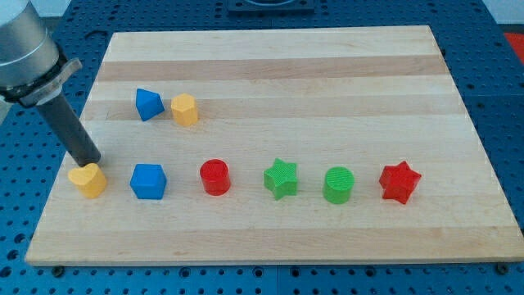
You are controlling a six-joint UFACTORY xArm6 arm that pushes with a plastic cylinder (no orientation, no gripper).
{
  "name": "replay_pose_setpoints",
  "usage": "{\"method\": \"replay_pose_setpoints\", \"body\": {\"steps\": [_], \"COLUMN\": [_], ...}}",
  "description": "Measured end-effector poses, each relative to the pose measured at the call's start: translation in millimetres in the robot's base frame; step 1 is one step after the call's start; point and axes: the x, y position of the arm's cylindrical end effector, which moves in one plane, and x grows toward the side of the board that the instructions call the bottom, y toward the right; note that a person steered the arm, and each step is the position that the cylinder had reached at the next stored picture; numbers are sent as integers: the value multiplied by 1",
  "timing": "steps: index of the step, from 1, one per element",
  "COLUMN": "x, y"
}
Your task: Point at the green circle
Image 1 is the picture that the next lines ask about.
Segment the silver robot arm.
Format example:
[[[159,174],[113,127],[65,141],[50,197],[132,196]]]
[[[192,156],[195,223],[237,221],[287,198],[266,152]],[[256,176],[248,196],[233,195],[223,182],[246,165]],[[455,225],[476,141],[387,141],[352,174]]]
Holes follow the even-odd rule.
[[[52,40],[31,1],[1,2],[1,96],[7,102],[44,104],[81,68]]]

